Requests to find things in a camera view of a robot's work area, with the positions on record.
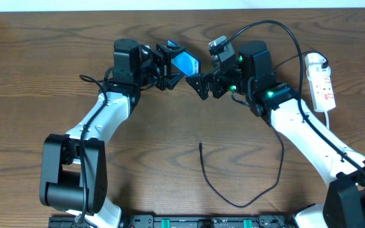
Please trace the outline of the white USB wall charger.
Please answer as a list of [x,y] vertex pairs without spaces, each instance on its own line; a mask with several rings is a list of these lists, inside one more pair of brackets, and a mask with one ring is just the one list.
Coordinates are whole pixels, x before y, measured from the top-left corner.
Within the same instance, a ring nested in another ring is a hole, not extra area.
[[306,74],[309,80],[318,77],[329,77],[331,68],[325,56],[319,53],[309,53],[305,57]]

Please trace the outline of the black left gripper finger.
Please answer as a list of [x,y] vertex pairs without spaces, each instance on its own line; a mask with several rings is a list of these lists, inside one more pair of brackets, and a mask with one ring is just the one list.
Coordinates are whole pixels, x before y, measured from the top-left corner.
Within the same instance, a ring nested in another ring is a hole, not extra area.
[[166,88],[169,90],[173,90],[183,77],[183,73],[171,73],[170,77],[167,78]]
[[185,52],[186,48],[182,46],[170,46],[166,45],[166,53],[170,59],[174,59],[179,54]]

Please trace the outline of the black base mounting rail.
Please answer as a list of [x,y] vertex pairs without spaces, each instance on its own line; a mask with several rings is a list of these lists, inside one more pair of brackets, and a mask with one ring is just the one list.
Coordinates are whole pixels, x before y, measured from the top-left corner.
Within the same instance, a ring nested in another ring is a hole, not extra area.
[[283,215],[258,215],[255,217],[154,217],[133,215],[119,227],[131,228],[284,228],[296,227]]

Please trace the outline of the white power strip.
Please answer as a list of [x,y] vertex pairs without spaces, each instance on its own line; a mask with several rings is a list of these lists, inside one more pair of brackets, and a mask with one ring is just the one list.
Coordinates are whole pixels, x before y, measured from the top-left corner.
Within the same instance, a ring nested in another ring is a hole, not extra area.
[[336,107],[331,84],[331,68],[320,64],[309,65],[306,70],[314,111],[326,112]]

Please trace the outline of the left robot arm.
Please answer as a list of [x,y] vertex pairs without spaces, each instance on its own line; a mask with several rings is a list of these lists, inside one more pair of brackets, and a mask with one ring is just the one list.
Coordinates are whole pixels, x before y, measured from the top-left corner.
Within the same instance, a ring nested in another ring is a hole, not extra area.
[[42,205],[74,215],[74,225],[120,227],[122,211],[107,196],[105,148],[137,106],[143,90],[172,90],[200,71],[201,62],[175,42],[154,48],[133,39],[113,43],[114,65],[103,80],[83,75],[99,87],[89,113],[65,134],[47,136],[42,152],[39,199]]

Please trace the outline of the blue Samsung Galaxy smartphone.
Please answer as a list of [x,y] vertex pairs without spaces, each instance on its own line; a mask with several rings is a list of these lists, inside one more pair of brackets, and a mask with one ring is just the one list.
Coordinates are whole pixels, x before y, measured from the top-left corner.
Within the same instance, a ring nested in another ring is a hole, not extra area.
[[181,52],[175,58],[171,59],[171,63],[188,77],[201,72],[200,59],[189,51]]

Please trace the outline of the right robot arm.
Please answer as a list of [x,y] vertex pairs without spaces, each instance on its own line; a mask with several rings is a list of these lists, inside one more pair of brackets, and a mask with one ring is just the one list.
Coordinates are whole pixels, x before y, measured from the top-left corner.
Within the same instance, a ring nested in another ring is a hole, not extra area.
[[263,41],[251,41],[218,55],[209,73],[187,77],[202,99],[228,91],[246,98],[246,106],[288,138],[318,171],[328,187],[322,205],[291,217],[295,227],[365,227],[365,156],[344,144],[284,82],[276,80],[271,54]]

